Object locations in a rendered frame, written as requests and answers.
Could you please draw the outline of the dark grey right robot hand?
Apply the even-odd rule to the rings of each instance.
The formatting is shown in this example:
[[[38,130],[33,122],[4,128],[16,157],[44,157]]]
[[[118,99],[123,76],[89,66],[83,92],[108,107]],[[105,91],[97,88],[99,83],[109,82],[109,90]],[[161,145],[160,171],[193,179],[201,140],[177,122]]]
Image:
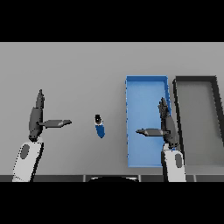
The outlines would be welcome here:
[[[142,134],[145,137],[162,137],[170,149],[176,148],[179,146],[179,135],[164,97],[161,98],[157,107],[161,120],[161,128],[137,129],[136,133]]]

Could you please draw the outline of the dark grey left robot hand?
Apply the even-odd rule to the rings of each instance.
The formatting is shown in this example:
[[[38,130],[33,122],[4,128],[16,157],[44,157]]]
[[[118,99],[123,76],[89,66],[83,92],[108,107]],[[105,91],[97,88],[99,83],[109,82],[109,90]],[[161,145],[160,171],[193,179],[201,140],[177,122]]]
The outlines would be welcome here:
[[[37,142],[38,138],[42,134],[43,128],[62,128],[72,123],[71,120],[44,120],[44,104],[45,96],[42,90],[38,91],[38,96],[35,106],[31,109],[29,120],[29,140]]]

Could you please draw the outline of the blue bin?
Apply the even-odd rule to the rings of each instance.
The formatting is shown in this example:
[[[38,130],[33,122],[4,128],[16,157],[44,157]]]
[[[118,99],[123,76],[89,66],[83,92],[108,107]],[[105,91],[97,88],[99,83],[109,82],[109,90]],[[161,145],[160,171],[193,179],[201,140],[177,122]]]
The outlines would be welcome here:
[[[137,130],[161,128],[158,110],[161,98],[166,99],[169,112],[172,112],[168,77],[127,75],[125,85],[128,167],[161,167],[164,139],[161,136],[144,136]]]

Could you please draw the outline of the dark grey bin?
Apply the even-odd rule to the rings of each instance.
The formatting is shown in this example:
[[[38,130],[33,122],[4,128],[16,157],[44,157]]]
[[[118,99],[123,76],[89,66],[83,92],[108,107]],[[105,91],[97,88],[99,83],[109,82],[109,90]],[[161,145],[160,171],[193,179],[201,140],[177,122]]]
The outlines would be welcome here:
[[[180,149],[188,166],[224,166],[224,113],[216,76],[176,76]]]

